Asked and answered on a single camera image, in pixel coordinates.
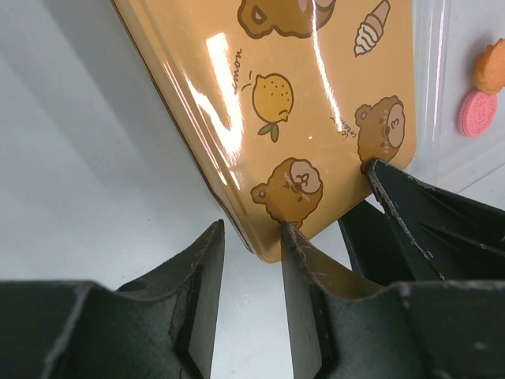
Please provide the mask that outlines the silver tin lid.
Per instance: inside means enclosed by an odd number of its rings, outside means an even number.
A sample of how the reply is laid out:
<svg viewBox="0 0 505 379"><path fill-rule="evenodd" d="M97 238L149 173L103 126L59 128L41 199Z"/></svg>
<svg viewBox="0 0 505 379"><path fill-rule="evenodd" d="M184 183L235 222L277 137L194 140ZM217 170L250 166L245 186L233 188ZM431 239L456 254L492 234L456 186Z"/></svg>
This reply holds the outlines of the silver tin lid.
<svg viewBox="0 0 505 379"><path fill-rule="evenodd" d="M416 150L410 1L117 1L247 248L280 258L370 193L366 164Z"/></svg>

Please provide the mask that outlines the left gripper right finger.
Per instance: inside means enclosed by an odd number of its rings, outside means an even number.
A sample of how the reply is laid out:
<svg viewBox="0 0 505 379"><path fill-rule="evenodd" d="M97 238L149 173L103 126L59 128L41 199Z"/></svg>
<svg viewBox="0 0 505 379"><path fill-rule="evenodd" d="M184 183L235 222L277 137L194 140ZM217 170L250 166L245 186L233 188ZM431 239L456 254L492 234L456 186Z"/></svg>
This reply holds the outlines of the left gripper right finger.
<svg viewBox="0 0 505 379"><path fill-rule="evenodd" d="M296 378L501 378L504 284L381 286L281 227L282 277Z"/></svg>

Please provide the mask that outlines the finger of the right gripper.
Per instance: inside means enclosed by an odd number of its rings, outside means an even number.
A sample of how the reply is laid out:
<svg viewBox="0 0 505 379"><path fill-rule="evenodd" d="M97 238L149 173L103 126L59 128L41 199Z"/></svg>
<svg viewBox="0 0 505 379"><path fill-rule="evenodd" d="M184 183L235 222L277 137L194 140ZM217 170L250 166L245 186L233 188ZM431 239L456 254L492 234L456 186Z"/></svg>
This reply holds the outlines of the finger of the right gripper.
<svg viewBox="0 0 505 379"><path fill-rule="evenodd" d="M418 280L503 280L504 212L429 185L380 159L366 171Z"/></svg>
<svg viewBox="0 0 505 379"><path fill-rule="evenodd" d="M385 287L414 280L386 216L373 205L362 201L340 218L339 228L354 272Z"/></svg>

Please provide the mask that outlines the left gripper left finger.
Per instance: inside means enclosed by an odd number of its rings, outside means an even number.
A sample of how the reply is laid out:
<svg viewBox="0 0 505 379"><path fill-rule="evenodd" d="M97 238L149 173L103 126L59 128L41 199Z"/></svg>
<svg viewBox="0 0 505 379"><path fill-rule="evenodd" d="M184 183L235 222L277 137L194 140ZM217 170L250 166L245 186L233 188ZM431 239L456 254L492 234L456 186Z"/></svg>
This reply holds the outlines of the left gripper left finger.
<svg viewBox="0 0 505 379"><path fill-rule="evenodd" d="M224 232L215 221L115 291L88 280L2 281L2 377L210 377Z"/></svg>

